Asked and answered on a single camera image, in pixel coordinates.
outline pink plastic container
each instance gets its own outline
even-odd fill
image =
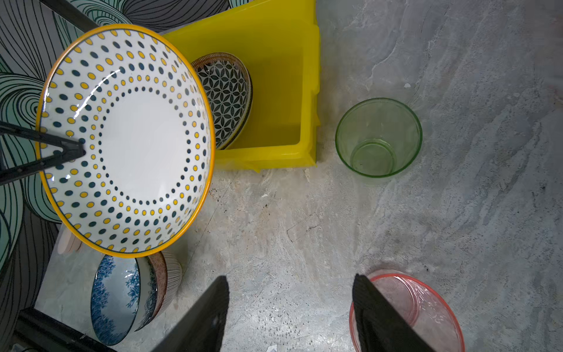
[[[369,280],[436,352],[465,352],[461,327],[446,301],[422,281],[394,270],[377,270]],[[361,352],[354,303],[350,306],[350,335]]]

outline bowl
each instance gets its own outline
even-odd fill
[[[190,61],[226,51],[252,75],[252,111],[215,167],[260,170],[310,167],[317,148],[320,34],[316,0],[260,0],[163,36]]]
[[[405,104],[373,98],[344,114],[334,140],[344,165],[377,179],[395,175],[414,161],[422,146],[422,126]]]
[[[76,252],[80,249],[82,241],[70,231],[66,226],[61,226],[59,230],[59,238],[57,239],[57,253],[65,254]]]
[[[422,281],[396,270],[367,276],[407,324],[436,352],[465,352],[461,327],[446,301]],[[354,303],[349,328],[356,352],[361,351]]]
[[[207,196],[215,154],[209,104],[182,54],[145,28],[98,27],[51,70],[37,129],[77,140],[86,155],[41,173],[63,223],[117,257],[176,241]],[[37,157],[59,153],[37,144]]]
[[[161,313],[166,310],[172,300],[176,297],[176,292],[178,291],[178,287],[180,286],[183,277],[182,267],[173,254],[168,251],[162,251],[162,257],[166,263],[166,291],[164,293],[162,306],[157,312],[157,316],[161,315]]]
[[[215,52],[191,65],[202,82],[215,124],[216,148],[226,149],[238,137],[252,106],[252,80],[234,55]]]
[[[153,312],[153,319],[158,314],[162,302],[164,301],[164,294],[166,293],[166,285],[168,282],[168,274],[166,273],[166,262],[162,252],[152,254],[147,257],[150,260],[154,269],[154,274],[157,276],[157,303]]]
[[[105,345],[121,342],[153,319],[157,280],[147,258],[104,256],[92,285],[90,315],[96,337]]]

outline yellow container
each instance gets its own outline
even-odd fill
[[[315,165],[320,36],[315,0],[255,0],[164,35],[188,60],[212,52],[238,57],[252,78],[248,120],[222,169]]]

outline black geometric pattern bowl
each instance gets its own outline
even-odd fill
[[[191,65],[207,94],[217,149],[226,149],[239,135],[252,106],[252,80],[243,63],[234,55],[216,52]]]

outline patterned bowl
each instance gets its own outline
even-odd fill
[[[162,306],[160,306],[156,313],[157,316],[164,312],[176,297],[176,292],[182,282],[183,276],[182,267],[173,254],[168,251],[162,251],[162,257],[166,263],[166,291],[164,293]]]
[[[166,272],[166,262],[164,261],[162,252],[151,254],[147,258],[150,260],[150,263],[154,269],[154,274],[157,276],[157,303],[153,312],[154,319],[157,316],[160,307],[162,307],[162,302],[164,301],[164,295],[166,294],[166,284],[168,281],[168,273]]]
[[[37,129],[80,141],[86,155],[46,169],[63,223],[90,247],[142,257],[194,221],[213,172],[215,133],[197,74],[145,28],[118,24],[78,38],[43,88]],[[37,144],[37,157],[59,153]]]
[[[215,52],[191,65],[202,81],[215,124],[217,149],[226,149],[240,134],[252,107],[252,80],[234,55]]]
[[[92,286],[90,315],[100,342],[121,342],[131,328],[140,330],[153,319],[157,279],[147,258],[104,256]]]

